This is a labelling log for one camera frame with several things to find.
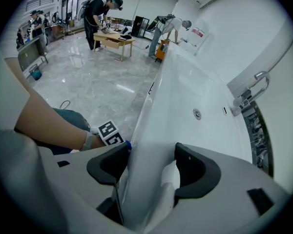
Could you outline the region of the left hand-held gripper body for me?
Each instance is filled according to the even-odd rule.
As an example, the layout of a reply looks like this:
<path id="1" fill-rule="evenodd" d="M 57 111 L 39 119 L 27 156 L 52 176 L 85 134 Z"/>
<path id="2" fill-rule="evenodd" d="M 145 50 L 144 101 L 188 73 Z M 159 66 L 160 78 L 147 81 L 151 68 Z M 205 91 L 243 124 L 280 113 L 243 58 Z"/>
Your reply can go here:
<path id="1" fill-rule="evenodd" d="M 112 120 L 108 120 L 98 127 L 98 133 L 106 146 L 124 143 L 125 140 L 119 132 L 119 128 Z"/>

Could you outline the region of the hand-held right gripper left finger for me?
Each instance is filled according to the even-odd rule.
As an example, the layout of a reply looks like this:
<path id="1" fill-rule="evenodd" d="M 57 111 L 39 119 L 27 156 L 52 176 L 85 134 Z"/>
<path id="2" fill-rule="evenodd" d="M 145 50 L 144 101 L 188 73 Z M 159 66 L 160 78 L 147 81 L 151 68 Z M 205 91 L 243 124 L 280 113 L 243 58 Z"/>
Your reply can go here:
<path id="1" fill-rule="evenodd" d="M 113 186 L 112 196 L 106 198 L 96 210 L 114 222 L 123 225 L 124 218 L 120 206 L 117 183 L 127 167 L 130 150 L 126 143 L 90 159 L 86 169 L 99 184 Z"/>

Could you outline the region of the orange box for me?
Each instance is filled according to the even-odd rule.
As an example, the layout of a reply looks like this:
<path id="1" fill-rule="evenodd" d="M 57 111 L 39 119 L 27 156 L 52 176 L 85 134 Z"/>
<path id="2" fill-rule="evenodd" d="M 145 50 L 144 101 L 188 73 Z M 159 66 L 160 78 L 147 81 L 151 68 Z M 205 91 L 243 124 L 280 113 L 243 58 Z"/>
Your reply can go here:
<path id="1" fill-rule="evenodd" d="M 160 61 L 164 60 L 169 43 L 170 43 L 170 41 L 161 40 L 161 43 L 160 43 L 160 45 L 156 51 L 156 54 L 155 54 L 155 62 L 159 61 L 159 60 Z"/>

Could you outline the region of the person's grey shirt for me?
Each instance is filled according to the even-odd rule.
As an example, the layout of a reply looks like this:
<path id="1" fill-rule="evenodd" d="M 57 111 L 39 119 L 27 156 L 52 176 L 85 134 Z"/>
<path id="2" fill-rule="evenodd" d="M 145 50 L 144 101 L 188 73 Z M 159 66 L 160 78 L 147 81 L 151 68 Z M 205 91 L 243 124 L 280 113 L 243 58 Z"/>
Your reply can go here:
<path id="1" fill-rule="evenodd" d="M 51 234 L 67 221 L 46 177 L 35 142 L 15 132 L 29 94 L 0 57 L 0 181 L 27 217 Z"/>

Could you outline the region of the grey table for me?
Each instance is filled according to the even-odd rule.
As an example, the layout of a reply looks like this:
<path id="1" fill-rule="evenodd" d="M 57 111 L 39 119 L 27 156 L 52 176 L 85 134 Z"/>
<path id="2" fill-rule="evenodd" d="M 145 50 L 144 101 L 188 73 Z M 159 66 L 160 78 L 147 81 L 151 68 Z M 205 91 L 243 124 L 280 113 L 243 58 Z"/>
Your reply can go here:
<path id="1" fill-rule="evenodd" d="M 37 59 L 42 59 L 48 63 L 46 52 L 43 49 L 43 41 L 39 37 L 35 37 L 22 47 L 18 48 L 18 61 L 22 71 L 31 67 Z"/>

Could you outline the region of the person's left forearm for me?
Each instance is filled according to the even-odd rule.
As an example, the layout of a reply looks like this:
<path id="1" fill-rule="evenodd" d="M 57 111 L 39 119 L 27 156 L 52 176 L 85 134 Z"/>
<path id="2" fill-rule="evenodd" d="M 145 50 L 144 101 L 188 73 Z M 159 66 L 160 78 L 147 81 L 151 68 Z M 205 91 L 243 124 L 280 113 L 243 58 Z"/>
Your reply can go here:
<path id="1" fill-rule="evenodd" d="M 16 129 L 34 140 L 72 150 L 85 151 L 105 146 L 98 136 L 64 120 L 36 93 L 30 95 Z"/>

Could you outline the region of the mesh bin with teal liner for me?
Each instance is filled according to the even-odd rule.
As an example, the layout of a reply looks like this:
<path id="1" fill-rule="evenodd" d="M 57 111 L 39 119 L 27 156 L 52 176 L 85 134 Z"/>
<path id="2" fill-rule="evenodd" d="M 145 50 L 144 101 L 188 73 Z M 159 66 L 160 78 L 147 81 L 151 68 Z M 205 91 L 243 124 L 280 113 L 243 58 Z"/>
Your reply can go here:
<path id="1" fill-rule="evenodd" d="M 34 64 L 29 68 L 29 73 L 33 77 L 34 80 L 39 80 L 42 77 L 42 73 L 37 64 Z"/>

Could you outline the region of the black glass-door cabinet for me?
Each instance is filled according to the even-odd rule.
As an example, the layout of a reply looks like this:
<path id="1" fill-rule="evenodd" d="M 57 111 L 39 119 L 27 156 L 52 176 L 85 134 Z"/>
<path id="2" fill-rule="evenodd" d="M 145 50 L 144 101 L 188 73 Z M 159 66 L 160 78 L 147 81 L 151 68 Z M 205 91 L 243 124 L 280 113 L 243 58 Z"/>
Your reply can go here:
<path id="1" fill-rule="evenodd" d="M 131 36 L 143 38 L 149 25 L 149 19 L 136 16 L 132 25 Z"/>

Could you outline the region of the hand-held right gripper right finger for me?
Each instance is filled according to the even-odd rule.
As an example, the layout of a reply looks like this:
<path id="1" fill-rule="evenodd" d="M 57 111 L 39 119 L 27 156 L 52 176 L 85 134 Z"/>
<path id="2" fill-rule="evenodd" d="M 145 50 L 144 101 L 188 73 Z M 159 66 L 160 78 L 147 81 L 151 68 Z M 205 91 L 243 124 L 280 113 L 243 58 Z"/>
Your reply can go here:
<path id="1" fill-rule="evenodd" d="M 216 162 L 182 143 L 176 143 L 174 158 L 180 174 L 180 187 L 174 193 L 174 206 L 180 199 L 198 199 L 211 192 L 221 178 Z"/>

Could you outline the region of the person's blue jeans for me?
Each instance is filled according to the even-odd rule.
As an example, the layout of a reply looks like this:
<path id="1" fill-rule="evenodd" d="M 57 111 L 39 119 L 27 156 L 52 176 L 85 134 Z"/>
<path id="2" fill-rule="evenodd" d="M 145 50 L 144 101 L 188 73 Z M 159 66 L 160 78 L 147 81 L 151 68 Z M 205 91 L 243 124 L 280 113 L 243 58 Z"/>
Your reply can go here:
<path id="1" fill-rule="evenodd" d="M 69 122 L 70 124 L 74 125 L 75 127 L 90 131 L 90 126 L 86 119 L 78 112 L 72 111 L 72 110 L 66 110 L 66 109 L 56 109 L 53 108 L 57 114 L 59 114 L 64 120 Z M 46 147 L 50 149 L 53 153 L 53 155 L 62 155 L 62 154 L 68 154 L 72 151 L 72 149 L 60 147 L 56 145 L 51 145 L 47 143 L 42 143 L 37 140 L 35 140 L 35 143 L 38 146 Z"/>

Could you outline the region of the light wooden desk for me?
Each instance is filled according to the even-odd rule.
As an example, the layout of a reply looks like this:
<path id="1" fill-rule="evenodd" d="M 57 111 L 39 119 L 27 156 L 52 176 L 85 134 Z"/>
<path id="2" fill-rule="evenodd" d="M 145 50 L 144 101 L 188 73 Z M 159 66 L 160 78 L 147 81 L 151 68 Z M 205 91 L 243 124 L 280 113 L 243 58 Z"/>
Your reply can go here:
<path id="1" fill-rule="evenodd" d="M 121 48 L 121 56 L 118 61 L 123 61 L 124 59 L 124 53 L 125 53 L 125 47 L 129 45 L 129 56 L 132 56 L 132 48 L 133 43 L 136 40 L 135 38 L 131 37 L 130 39 L 121 37 L 121 34 L 117 32 L 110 32 L 108 34 L 104 34 L 102 32 L 97 32 L 93 34 L 94 44 L 96 42 L 100 42 L 104 48 L 110 47 L 113 49 L 119 49 Z"/>

